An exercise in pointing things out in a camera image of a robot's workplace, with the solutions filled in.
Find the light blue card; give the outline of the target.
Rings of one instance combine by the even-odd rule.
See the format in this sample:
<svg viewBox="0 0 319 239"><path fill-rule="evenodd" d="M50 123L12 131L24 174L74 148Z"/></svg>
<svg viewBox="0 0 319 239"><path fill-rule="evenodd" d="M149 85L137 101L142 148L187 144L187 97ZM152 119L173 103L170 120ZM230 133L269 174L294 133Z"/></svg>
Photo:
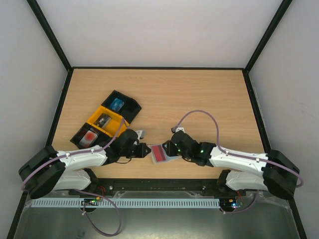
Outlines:
<svg viewBox="0 0 319 239"><path fill-rule="evenodd" d="M172 160L177 160L177 159L180 159L181 157L179 155L177 156L168 156L166 159L167 161L172 161Z"/></svg>

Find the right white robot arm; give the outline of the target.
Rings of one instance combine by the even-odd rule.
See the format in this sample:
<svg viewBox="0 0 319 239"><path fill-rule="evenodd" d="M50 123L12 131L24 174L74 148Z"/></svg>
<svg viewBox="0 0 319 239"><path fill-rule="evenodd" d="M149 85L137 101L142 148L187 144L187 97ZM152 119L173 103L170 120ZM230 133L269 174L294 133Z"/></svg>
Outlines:
<svg viewBox="0 0 319 239"><path fill-rule="evenodd" d="M228 195L238 190L264 190L290 200L294 197L299 169L283 153L247 153L223 148L210 142L197 142L184 131L163 143L168 156L180 156L198 166L225 167L227 172L217 183L218 191Z"/></svg>

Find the translucent plastic card holder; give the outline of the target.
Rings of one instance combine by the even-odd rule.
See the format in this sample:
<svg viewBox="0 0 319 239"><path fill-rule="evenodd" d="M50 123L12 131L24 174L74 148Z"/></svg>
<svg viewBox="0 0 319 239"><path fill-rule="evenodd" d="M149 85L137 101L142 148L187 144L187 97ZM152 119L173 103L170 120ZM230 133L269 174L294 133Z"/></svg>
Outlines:
<svg viewBox="0 0 319 239"><path fill-rule="evenodd" d="M168 156L161 144L151 144L148 147L151 149L150 155L154 164L181 159L180 156Z"/></svg>

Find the red striped card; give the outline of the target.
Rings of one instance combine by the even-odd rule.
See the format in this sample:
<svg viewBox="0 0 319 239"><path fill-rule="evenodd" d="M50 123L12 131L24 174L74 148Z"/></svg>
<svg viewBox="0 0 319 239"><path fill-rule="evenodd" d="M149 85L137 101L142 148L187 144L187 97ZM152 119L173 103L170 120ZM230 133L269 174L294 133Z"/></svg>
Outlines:
<svg viewBox="0 0 319 239"><path fill-rule="evenodd" d="M162 163L167 161L162 145L152 145L151 151L152 159L155 163Z"/></svg>

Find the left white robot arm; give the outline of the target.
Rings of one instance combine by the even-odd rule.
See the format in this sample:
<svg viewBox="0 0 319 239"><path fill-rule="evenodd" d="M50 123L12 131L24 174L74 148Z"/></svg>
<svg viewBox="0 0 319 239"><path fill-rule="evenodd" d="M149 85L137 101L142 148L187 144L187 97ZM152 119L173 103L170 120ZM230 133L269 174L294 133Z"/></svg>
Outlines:
<svg viewBox="0 0 319 239"><path fill-rule="evenodd" d="M18 171L22 190L30 198L38 199L52 191L93 190L97 177L90 167L116 163L121 157L144 158L151 149L140 142L140 135L127 129L119 136L97 145L74 151L58 151L46 146L25 163Z"/></svg>

